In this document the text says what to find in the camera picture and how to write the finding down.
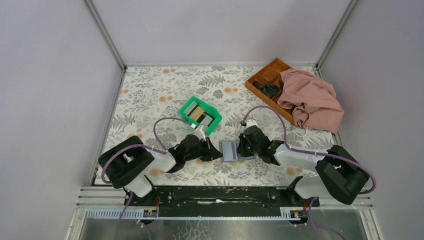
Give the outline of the grey leather card holder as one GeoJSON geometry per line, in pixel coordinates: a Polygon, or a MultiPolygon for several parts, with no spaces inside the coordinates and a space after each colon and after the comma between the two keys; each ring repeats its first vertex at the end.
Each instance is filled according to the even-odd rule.
{"type": "Polygon", "coordinates": [[[219,142],[219,151],[222,153],[223,157],[221,161],[223,163],[235,163],[246,160],[253,160],[254,156],[242,157],[237,153],[237,148],[239,146],[239,141],[220,141],[219,142]]]}

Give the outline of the green plastic bin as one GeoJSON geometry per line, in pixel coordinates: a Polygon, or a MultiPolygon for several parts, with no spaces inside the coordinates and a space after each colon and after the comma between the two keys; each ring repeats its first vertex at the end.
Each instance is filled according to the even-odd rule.
{"type": "Polygon", "coordinates": [[[204,102],[203,100],[192,96],[178,111],[184,121],[198,127],[206,125],[205,134],[209,136],[219,125],[223,117],[218,110],[204,102]]]}

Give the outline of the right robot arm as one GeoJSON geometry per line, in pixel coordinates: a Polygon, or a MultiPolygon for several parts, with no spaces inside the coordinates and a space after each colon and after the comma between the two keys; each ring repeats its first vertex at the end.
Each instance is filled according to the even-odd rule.
{"type": "Polygon", "coordinates": [[[291,166],[315,173],[290,184],[301,198],[333,197],[351,205],[370,179],[370,174],[341,146],[328,151],[294,148],[281,140],[270,140],[256,125],[247,127],[239,135],[236,152],[241,157],[257,156],[267,164],[291,166]]]}

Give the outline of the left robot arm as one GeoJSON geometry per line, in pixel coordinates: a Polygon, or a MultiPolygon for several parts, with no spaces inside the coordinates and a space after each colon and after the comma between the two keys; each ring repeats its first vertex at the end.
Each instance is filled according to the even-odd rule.
{"type": "Polygon", "coordinates": [[[179,144],[161,151],[143,144],[138,136],[132,136],[103,153],[97,162],[102,168],[104,183],[143,198],[154,189],[144,172],[157,169],[174,173],[181,170],[187,161],[200,159],[209,162],[221,157],[223,154],[208,137],[189,134],[179,144]]]}

